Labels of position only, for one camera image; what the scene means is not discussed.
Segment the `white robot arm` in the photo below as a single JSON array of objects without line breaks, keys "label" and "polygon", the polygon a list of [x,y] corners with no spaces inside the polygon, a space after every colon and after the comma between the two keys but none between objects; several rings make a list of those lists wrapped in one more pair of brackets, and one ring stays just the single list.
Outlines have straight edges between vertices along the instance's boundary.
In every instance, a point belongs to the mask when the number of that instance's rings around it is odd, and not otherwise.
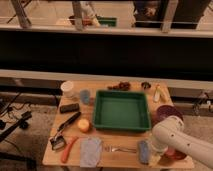
[{"label": "white robot arm", "polygon": [[152,128],[151,151],[163,155],[172,147],[213,169],[213,144],[189,136],[183,130],[184,122],[174,115],[158,122]]}]

